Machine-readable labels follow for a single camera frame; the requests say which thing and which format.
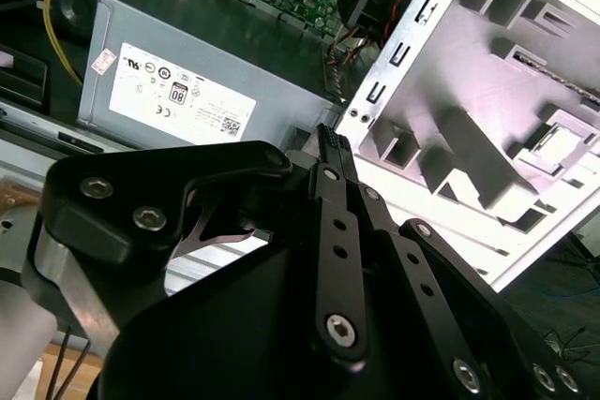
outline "power supply unit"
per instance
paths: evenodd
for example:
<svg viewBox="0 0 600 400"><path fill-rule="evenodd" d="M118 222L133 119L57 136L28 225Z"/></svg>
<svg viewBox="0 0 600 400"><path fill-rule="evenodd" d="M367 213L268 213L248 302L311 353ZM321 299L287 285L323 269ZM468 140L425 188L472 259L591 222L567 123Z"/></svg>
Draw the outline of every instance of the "power supply unit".
<svg viewBox="0 0 600 400"><path fill-rule="evenodd" d="M238 0L99 0L78 121L134 147L332 125L323 44Z"/></svg>

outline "black cable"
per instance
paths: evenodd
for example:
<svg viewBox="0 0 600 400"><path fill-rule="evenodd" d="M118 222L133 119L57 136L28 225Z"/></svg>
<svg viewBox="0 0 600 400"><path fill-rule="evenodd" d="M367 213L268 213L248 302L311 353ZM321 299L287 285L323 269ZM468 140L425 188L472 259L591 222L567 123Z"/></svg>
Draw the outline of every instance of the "black cable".
<svg viewBox="0 0 600 400"><path fill-rule="evenodd" d="M52 371L52 376L50 378L50 384L48 385L48 391L46 392L46 400L52 400L54 388L56 387L56 380L58 380L58 374L60 373L60 366L65 359L65 351L67 350L68 339L71 336L71 329L67 327L67 331L65 332L65 337L63 338L63 343L60 346L60 350L58 350L58 357L56 358L56 365L54 366L54 370Z"/></svg>
<svg viewBox="0 0 600 400"><path fill-rule="evenodd" d="M571 337L569 337L566 342L564 343L563 347L564 349L567 349L568 345L573 342L573 339L575 339L576 337L578 337L580 334L585 333L586 328L585 327L581 327L579 330L577 330L576 332L573 333L573 335Z"/></svg>
<svg viewBox="0 0 600 400"><path fill-rule="evenodd" d="M60 400L61 398L63 398L63 395L67 391L69 383L75 378L75 374L77 374L77 371L81 367L85 356L87 356L88 351L90 351L90 347L92 347L92 343L90 341L87 341L87 344L85 344L85 347L83 348L82 354L79 355L79 358L73 365L73 368L68 373L67 377L65 378L65 381L63 381L62 386L54 396L54 400Z"/></svg>

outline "bolt head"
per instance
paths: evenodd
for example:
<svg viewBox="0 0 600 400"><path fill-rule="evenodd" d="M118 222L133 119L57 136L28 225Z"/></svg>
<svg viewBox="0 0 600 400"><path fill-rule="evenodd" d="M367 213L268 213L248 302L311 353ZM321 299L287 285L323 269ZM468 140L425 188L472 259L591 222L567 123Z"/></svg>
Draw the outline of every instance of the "bolt head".
<svg viewBox="0 0 600 400"><path fill-rule="evenodd" d="M460 381L460 384L470 393L479 393L481 391L481 383L477 374L464 361L455 358L452 361L452 370L455 377Z"/></svg>
<svg viewBox="0 0 600 400"><path fill-rule="evenodd" d="M133 221L142 230L160 231L167 225L167 217L160 208L142 206L133 212Z"/></svg>
<svg viewBox="0 0 600 400"><path fill-rule="evenodd" d="M556 373L558 374L559 379L562 381L562 384L564 384L567 388L569 388L574 393L579 392L579 386L578 386L577 382L573 379L573 377L571 377L571 374L569 374L566 370L564 370L559 365L556 366Z"/></svg>
<svg viewBox="0 0 600 400"><path fill-rule="evenodd" d="M107 199L113 192L113 185L107 180L99 177L89 177L83 180L79 186L82 193L90 199Z"/></svg>
<svg viewBox="0 0 600 400"><path fill-rule="evenodd" d="M334 314L327 318L327 332L340 347L350 348L356 341L352 324L344 317Z"/></svg>
<svg viewBox="0 0 600 400"><path fill-rule="evenodd" d="M380 199L379 193L372 187L367 186L365 188L365 193L371 200L379 200Z"/></svg>
<svg viewBox="0 0 600 400"><path fill-rule="evenodd" d="M417 224L416 227L419 229L419 231L421 232L421 234L423 236L425 236L426 238L428 238L429 236L431 236L431 230L427 226L425 226L423 224Z"/></svg>

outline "power supply label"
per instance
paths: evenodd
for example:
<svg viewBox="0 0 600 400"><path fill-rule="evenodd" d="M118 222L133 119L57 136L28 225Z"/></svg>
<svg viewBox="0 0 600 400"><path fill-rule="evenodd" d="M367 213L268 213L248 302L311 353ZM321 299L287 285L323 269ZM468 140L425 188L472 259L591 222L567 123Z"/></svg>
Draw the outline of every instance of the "power supply label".
<svg viewBox="0 0 600 400"><path fill-rule="evenodd" d="M111 111L193 144L242 139L256 100L123 43Z"/></svg>

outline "80 plus logo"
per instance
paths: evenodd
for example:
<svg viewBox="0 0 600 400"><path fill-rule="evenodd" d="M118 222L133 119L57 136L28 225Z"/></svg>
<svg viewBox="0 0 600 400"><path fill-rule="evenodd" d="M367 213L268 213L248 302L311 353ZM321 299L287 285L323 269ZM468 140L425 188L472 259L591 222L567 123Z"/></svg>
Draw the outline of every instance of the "80 plus logo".
<svg viewBox="0 0 600 400"><path fill-rule="evenodd" d="M172 84L171 92L169 93L169 100L179 105L183 105L186 103L187 95L188 87L176 81Z"/></svg>

